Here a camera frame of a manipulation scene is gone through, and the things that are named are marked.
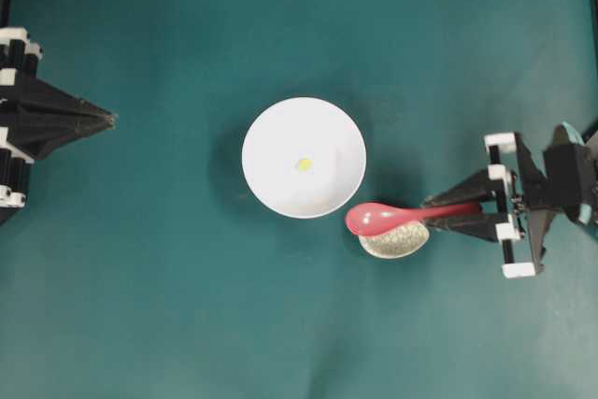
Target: table surface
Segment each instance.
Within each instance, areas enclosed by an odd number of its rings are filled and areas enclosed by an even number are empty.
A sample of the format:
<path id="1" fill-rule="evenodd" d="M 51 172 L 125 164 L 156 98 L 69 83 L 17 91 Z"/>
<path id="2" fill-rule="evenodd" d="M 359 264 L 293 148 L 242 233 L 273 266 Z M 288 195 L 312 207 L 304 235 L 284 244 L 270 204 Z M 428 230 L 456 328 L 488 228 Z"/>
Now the table surface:
<path id="1" fill-rule="evenodd" d="M 590 0 L 13 0 L 11 22 L 42 79 L 119 121 L 37 164 L 0 229 L 0 397 L 595 395 L 598 250 L 564 218 L 517 281 L 497 245 L 434 233 L 386 262 L 343 225 L 479 169 L 487 133 L 538 155 L 595 120 Z M 358 193 L 311 221 L 240 166 L 252 120 L 298 95 L 368 148 Z"/>

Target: robotic arm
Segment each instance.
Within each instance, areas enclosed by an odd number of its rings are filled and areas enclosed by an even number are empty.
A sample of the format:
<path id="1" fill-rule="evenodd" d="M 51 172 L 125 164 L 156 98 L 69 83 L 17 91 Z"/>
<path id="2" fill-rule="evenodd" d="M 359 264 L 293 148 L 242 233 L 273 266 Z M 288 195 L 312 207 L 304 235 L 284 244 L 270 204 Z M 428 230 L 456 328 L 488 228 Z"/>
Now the robotic arm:
<path id="1" fill-rule="evenodd" d="M 584 141 L 570 124 L 557 126 L 544 150 L 546 174 L 536 167 L 520 134 L 486 135 L 484 141 L 490 164 L 446 192 L 427 198 L 424 205 L 478 201 L 495 205 L 495 210 L 428 220 L 426 225 L 498 242 L 506 278 L 536 276 L 544 269 L 544 236 L 557 214 L 578 225 L 598 222 L 598 134 Z M 517 172 L 501 164 L 501 155 L 508 153 L 517 156 Z M 521 193 L 517 191 L 518 173 Z M 531 261 L 516 263 L 513 246 L 526 236 Z"/>

